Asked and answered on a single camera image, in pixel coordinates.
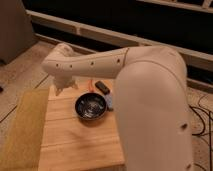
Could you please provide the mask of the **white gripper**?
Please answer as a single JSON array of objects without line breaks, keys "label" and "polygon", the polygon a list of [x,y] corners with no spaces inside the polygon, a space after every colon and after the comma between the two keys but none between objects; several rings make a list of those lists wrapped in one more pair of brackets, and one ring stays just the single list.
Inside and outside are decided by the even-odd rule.
[{"label": "white gripper", "polygon": [[59,77],[59,76],[56,76],[53,79],[53,83],[55,85],[54,90],[55,90],[56,96],[59,96],[64,88],[69,88],[69,87],[72,87],[72,88],[75,88],[75,89],[78,88],[78,86],[76,84],[76,80],[75,80],[74,77]]}]

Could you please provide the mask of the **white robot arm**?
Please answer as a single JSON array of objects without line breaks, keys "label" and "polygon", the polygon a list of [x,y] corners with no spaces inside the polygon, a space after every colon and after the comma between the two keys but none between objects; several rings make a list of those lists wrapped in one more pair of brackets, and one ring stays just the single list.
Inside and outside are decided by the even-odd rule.
[{"label": "white robot arm", "polygon": [[43,60],[55,91],[75,76],[114,81],[113,105],[127,171],[194,171],[187,68],[168,46],[135,46],[74,56],[58,44]]}]

